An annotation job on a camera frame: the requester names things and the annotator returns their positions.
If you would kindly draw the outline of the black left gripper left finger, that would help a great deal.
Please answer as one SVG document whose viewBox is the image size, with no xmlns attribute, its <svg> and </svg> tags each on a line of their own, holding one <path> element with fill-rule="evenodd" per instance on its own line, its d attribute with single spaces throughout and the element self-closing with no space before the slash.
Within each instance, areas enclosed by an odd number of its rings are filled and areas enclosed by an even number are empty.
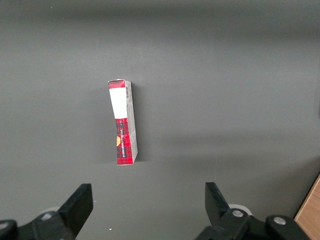
<svg viewBox="0 0 320 240">
<path fill-rule="evenodd" d="M 18 227 L 19 240 L 75 240 L 93 210 L 92 185 L 81 184 L 57 209 Z"/>
</svg>

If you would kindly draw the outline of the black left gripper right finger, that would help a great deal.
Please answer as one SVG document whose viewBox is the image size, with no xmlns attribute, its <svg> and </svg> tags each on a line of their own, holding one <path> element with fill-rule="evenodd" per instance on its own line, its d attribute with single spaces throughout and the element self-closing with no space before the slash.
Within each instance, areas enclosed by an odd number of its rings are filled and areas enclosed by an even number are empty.
<svg viewBox="0 0 320 240">
<path fill-rule="evenodd" d="M 210 225 L 197 240 L 268 240 L 265 223 L 244 210 L 231 208 L 214 182 L 205 184 L 205 210 Z"/>
</svg>

